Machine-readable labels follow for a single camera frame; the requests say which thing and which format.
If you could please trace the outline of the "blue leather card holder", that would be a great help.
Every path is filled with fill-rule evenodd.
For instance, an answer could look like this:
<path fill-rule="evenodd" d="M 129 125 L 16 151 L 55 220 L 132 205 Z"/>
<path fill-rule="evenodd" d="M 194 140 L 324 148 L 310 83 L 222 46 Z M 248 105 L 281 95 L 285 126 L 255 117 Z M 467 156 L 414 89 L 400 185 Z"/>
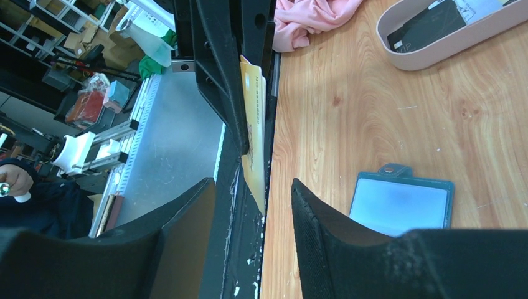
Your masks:
<path fill-rule="evenodd" d="M 419 178 L 411 167 L 389 163 L 358 174 L 349 218 L 390 237 L 414 229 L 447 229 L 454 193 L 451 181 Z"/>

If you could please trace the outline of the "black VIP card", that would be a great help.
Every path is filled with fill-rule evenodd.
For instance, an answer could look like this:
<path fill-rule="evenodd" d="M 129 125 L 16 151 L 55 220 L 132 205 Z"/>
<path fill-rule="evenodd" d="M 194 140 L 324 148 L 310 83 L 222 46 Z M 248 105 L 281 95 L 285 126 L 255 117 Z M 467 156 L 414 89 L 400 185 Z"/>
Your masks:
<path fill-rule="evenodd" d="M 398 53 L 420 50 L 466 25 L 452 0 L 435 1 L 412 17 L 387 40 L 390 49 Z"/>

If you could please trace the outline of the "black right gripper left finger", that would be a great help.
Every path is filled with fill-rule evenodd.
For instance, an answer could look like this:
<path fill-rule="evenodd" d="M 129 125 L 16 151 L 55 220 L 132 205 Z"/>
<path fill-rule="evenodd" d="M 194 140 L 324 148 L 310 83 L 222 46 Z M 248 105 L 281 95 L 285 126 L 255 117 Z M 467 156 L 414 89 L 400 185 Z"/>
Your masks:
<path fill-rule="evenodd" d="M 1 230 L 2 298 L 198 298 L 215 210 L 204 178 L 97 238 Z"/>

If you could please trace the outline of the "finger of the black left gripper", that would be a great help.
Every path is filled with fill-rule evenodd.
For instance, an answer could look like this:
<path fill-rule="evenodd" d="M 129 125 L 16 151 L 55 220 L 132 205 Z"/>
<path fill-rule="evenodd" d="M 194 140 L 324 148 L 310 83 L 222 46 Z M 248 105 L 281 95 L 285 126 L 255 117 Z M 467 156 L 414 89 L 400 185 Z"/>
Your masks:
<path fill-rule="evenodd" d="M 242 53 L 253 65 L 261 67 L 262 75 L 269 82 L 265 90 L 265 145 L 264 163 L 271 164 L 273 137 L 271 124 L 275 121 L 276 97 L 272 93 L 273 58 L 272 43 L 275 24 L 271 13 L 273 1 L 241 2 L 242 8 Z"/>
<path fill-rule="evenodd" d="M 240 155 L 249 150 L 235 24 L 240 1 L 174 1 L 178 57 L 195 62 L 199 92 L 233 134 Z"/>

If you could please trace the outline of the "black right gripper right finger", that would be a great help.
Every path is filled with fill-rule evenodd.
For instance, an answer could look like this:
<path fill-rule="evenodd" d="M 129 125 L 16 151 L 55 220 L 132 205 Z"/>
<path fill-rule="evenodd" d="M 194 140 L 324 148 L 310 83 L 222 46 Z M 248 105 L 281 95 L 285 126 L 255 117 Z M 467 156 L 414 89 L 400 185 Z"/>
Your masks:
<path fill-rule="evenodd" d="M 291 208 L 304 298 L 526 298 L 527 231 L 417 229 L 389 237 L 299 179 Z"/>

